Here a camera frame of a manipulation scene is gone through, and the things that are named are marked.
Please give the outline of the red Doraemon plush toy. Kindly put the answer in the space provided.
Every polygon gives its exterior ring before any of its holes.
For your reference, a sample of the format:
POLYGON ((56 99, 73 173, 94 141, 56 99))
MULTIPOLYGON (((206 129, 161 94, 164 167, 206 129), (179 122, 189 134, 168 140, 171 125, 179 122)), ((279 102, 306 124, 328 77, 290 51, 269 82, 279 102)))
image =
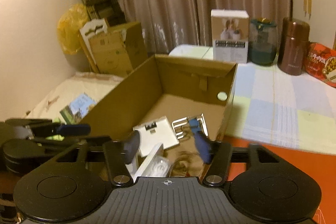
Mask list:
POLYGON ((201 177, 204 162, 197 152, 182 151, 173 162, 169 177, 201 177))

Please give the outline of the white wall plate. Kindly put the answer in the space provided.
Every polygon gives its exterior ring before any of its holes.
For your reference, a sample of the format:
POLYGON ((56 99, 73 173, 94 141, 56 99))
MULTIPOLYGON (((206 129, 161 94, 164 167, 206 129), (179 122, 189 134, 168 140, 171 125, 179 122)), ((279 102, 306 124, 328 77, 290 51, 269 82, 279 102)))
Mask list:
POLYGON ((163 144, 163 149, 179 145, 175 131, 166 116, 137 125, 133 127, 133 130, 140 134, 139 154, 141 157, 149 155, 158 143, 163 144))

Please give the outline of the white remote control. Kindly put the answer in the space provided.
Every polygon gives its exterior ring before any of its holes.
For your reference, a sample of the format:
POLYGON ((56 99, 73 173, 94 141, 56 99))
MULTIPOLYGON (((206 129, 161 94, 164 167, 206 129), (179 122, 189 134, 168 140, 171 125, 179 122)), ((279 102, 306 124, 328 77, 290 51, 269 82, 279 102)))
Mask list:
POLYGON ((138 177, 167 177, 171 162, 163 156, 163 152, 163 144, 157 143, 140 165, 139 153, 136 153, 132 162, 126 165, 133 181, 138 177))

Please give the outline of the metal wire rack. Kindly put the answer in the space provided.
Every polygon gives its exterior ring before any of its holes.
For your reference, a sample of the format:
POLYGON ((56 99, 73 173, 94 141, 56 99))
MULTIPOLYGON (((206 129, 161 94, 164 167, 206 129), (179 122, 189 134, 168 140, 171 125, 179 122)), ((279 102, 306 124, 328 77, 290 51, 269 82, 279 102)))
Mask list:
POLYGON ((172 121, 171 127, 179 141, 198 131, 201 131, 206 136, 209 135, 203 113, 195 116, 176 119, 172 121))

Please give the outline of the milk carton box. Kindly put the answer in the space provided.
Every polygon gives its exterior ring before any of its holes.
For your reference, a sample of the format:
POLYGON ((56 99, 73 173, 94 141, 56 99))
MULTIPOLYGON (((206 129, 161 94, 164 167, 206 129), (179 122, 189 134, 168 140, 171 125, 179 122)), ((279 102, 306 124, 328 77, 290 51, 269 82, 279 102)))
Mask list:
POLYGON ((66 124, 78 124, 94 107, 96 101, 82 93, 60 110, 66 124))

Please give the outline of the brown cardboard box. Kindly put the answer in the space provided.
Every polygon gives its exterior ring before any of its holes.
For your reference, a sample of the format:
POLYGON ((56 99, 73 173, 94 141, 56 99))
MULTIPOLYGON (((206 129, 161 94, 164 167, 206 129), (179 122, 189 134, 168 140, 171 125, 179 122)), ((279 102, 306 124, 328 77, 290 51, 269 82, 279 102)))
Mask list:
POLYGON ((222 140, 232 109, 237 66, 155 55, 137 67, 82 119, 91 136, 124 141, 135 126, 204 115, 211 140, 222 140))

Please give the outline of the stacked cardboard boxes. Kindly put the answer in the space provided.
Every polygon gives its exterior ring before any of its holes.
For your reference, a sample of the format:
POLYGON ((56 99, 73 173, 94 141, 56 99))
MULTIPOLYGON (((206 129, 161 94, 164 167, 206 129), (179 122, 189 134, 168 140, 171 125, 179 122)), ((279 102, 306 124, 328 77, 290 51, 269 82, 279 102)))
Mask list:
POLYGON ((125 77, 148 58, 140 22, 108 28, 92 40, 100 73, 125 77))

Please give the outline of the pastel checked tablecloth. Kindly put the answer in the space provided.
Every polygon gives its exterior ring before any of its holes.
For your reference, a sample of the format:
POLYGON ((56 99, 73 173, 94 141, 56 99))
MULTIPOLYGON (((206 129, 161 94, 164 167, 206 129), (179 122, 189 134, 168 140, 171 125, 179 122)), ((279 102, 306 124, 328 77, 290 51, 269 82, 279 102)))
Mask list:
POLYGON ((226 134, 282 147, 335 153, 335 88, 277 65, 238 65, 226 134))

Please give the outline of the yellow plastic bag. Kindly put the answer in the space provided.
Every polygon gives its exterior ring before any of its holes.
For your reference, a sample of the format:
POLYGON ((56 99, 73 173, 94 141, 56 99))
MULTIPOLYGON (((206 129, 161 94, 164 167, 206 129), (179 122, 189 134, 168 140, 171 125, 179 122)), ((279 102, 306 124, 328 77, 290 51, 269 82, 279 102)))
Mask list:
POLYGON ((81 3, 73 5, 61 16, 57 25, 57 36, 63 53, 75 55, 81 50, 80 29, 88 21, 87 8, 81 3))

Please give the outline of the white ornate wooden board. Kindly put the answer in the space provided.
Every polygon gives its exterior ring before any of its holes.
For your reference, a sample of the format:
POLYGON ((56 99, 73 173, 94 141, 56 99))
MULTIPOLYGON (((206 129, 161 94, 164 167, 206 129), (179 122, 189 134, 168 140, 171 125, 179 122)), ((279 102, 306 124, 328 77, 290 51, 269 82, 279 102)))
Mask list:
POLYGON ((105 19, 92 19, 82 28, 80 28, 80 46, 88 60, 89 66, 94 73, 100 73, 97 66, 97 61, 93 54, 92 40, 98 36, 100 33, 107 33, 108 24, 105 19))

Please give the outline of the white product box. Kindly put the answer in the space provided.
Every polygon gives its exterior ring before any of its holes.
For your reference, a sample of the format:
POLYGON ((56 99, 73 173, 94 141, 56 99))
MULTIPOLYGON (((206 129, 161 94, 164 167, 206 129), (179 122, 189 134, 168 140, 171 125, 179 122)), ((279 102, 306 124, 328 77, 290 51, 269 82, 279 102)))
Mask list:
POLYGON ((211 10, 213 58, 245 64, 248 57, 249 15, 244 10, 211 10))

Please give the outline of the dark green glass jar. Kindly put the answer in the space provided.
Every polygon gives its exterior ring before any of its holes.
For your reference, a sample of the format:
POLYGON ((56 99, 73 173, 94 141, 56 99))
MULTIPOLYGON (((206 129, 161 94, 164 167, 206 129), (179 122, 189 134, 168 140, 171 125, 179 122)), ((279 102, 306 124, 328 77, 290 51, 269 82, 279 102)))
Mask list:
POLYGON ((257 65, 271 65, 277 53, 277 24, 267 18, 253 18, 249 26, 248 57, 257 65))

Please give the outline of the red instant meal package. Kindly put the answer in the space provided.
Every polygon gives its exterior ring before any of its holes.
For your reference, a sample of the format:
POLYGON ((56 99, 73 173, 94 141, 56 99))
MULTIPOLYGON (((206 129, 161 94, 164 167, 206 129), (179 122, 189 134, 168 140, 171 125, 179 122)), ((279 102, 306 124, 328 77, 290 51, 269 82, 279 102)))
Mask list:
POLYGON ((308 74, 335 88, 335 50, 310 43, 304 67, 308 74))

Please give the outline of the brown thermos flask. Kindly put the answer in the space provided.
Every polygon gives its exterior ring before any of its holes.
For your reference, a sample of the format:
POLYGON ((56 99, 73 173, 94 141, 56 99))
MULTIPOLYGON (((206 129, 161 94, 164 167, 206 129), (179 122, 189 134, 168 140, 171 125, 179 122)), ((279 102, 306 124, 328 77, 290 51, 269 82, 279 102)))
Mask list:
POLYGON ((277 61, 280 70, 292 76, 302 73, 309 46, 309 32, 308 23, 291 17, 283 19, 277 61))

